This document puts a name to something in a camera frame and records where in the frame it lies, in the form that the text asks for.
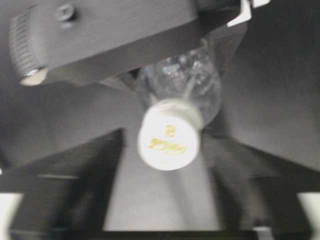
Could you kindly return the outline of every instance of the white bottle cap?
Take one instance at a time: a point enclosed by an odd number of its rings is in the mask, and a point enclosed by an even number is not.
[[[200,148],[204,121],[200,111],[183,99],[166,99],[145,114],[138,136],[142,159],[158,170],[175,170],[191,163]]]

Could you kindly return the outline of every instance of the clear plastic bottle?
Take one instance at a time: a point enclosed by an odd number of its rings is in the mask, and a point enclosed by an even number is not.
[[[208,45],[143,67],[137,96],[147,109],[138,137],[142,159],[159,170],[190,163],[200,131],[221,107],[221,82]]]

